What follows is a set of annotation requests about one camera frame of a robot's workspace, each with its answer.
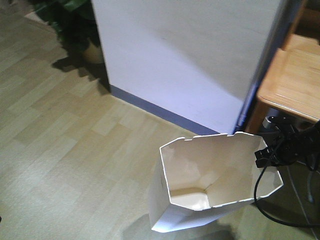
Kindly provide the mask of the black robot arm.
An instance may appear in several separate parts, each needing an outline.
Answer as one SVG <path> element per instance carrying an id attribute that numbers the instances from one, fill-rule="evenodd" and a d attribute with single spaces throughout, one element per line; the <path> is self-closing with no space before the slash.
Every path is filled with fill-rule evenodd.
<path id="1" fill-rule="evenodd" d="M 279 136 L 273 143 L 254 153 L 258 168 L 288 166 L 298 159 L 320 152 L 320 123 L 297 130 L 285 117 L 266 117 L 262 124 L 266 129 L 276 129 Z"/>

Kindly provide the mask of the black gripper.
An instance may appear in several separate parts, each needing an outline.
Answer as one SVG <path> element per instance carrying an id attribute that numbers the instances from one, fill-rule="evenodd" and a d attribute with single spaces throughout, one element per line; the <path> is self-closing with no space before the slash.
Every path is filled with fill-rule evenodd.
<path id="1" fill-rule="evenodd" d="M 292 165 L 300 159 L 298 133 L 278 137 L 275 142 L 254 153 L 257 168 Z"/>

